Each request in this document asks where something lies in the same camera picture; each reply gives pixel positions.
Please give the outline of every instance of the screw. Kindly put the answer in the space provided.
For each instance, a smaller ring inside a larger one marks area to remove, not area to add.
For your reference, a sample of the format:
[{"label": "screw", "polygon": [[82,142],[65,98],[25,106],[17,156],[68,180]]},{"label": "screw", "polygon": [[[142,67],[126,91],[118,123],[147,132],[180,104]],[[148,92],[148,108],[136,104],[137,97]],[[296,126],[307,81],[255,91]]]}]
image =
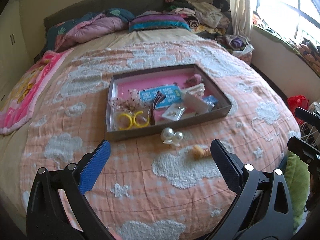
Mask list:
[{"label": "screw", "polygon": [[45,172],[45,168],[44,167],[42,167],[42,168],[40,168],[39,170],[38,170],[38,173],[39,174],[42,174],[42,173],[44,173]]},{"label": "screw", "polygon": [[253,169],[254,169],[251,164],[246,164],[244,167],[245,167],[245,169],[246,169],[247,171],[253,171]]},{"label": "screw", "polygon": [[72,170],[74,170],[75,168],[76,168],[76,164],[75,163],[70,163],[69,165],[68,165],[68,170],[70,170],[70,171],[72,171]]},{"label": "screw", "polygon": [[275,173],[278,174],[278,175],[281,175],[282,171],[280,169],[275,169]]}]

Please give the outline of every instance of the white wire basket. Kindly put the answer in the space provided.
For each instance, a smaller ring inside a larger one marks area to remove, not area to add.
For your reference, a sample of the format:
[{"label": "white wire basket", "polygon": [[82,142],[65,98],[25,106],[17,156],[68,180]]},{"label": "white wire basket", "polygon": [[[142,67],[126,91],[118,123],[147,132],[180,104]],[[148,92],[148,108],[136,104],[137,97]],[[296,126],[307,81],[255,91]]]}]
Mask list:
[{"label": "white wire basket", "polygon": [[[311,113],[320,111],[320,104],[317,102],[312,103],[308,111]],[[304,122],[302,125],[300,125],[300,131],[301,140],[307,142],[314,148],[318,148],[320,146],[320,134],[314,126]]]}]

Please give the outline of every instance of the window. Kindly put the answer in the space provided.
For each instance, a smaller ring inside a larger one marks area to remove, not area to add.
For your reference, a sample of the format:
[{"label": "window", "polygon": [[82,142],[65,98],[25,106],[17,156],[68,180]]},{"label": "window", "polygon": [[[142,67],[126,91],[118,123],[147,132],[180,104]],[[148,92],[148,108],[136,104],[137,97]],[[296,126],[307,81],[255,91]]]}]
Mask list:
[{"label": "window", "polygon": [[320,15],[312,0],[250,0],[251,7],[285,38],[320,45]]}]

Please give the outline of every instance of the yellow ring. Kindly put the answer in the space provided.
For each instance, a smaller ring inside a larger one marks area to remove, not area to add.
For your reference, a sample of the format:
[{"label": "yellow ring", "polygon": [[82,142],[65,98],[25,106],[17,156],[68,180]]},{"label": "yellow ring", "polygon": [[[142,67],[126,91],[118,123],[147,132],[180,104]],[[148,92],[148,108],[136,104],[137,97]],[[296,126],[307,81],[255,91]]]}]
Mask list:
[{"label": "yellow ring", "polygon": [[136,112],[136,113],[134,114],[134,116],[133,116],[133,124],[134,124],[135,126],[139,127],[139,128],[147,127],[147,126],[149,125],[149,123],[150,123],[150,118],[147,117],[147,118],[148,118],[148,119],[147,119],[147,122],[146,122],[145,124],[143,124],[143,125],[140,125],[140,124],[138,124],[137,121],[136,121],[137,115],[139,115],[139,114],[143,114],[143,111],[138,111],[138,112]]},{"label": "yellow ring", "polygon": [[118,119],[120,119],[120,117],[122,117],[122,116],[125,116],[126,118],[128,118],[130,120],[130,124],[126,128],[119,127],[119,130],[129,130],[132,127],[132,117],[129,114],[122,113],[122,114],[118,115]]}]

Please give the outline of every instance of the gray box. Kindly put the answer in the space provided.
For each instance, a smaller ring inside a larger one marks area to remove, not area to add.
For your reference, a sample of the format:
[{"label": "gray box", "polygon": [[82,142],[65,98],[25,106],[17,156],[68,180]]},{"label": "gray box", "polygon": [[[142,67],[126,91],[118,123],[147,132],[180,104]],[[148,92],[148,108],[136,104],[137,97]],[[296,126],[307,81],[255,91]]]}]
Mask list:
[{"label": "gray box", "polygon": [[[215,98],[219,100],[215,109],[211,112],[200,114],[185,119],[180,119],[174,122],[166,122],[163,124],[148,126],[144,128],[136,128],[131,130],[122,130],[122,131],[111,131],[113,124],[113,111],[111,106],[108,104],[108,100],[117,96],[117,86],[119,83],[130,82],[139,79],[154,78],[159,76],[168,76],[178,75],[180,73],[191,72],[198,73],[204,79],[205,89],[209,90]],[[213,80],[197,65],[177,65],[177,66],[168,66],[168,67],[157,67],[150,69],[137,70],[133,72],[122,73],[114,75],[111,78],[108,99],[107,99],[107,114],[106,114],[106,133],[105,139],[108,141],[121,141],[130,138],[136,138],[141,136],[154,135],[161,133],[161,131],[166,127],[171,127],[174,130],[177,130],[182,127],[188,127],[191,125],[199,124],[202,122],[207,122],[210,120],[218,119],[225,117],[230,109],[232,104],[226,95],[221,91],[221,89],[213,82]]]}]

